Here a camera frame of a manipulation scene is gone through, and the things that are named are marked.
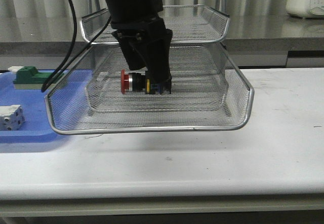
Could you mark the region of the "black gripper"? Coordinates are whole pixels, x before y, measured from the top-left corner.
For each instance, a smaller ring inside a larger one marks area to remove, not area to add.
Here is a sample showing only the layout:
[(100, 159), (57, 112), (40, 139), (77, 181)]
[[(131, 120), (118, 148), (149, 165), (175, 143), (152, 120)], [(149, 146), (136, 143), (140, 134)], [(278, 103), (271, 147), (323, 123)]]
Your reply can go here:
[(173, 32), (159, 16), (117, 21), (110, 16), (113, 37), (118, 41), (130, 70), (147, 68), (154, 82), (170, 78), (169, 50)]

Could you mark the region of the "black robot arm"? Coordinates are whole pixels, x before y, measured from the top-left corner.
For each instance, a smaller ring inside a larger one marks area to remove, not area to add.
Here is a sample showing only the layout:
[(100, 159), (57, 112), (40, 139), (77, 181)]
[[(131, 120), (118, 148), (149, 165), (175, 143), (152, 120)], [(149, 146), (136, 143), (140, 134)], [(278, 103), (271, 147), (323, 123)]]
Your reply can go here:
[(130, 70), (147, 68), (155, 83), (171, 79), (169, 50), (173, 32), (158, 13), (162, 0), (105, 0), (113, 37)]

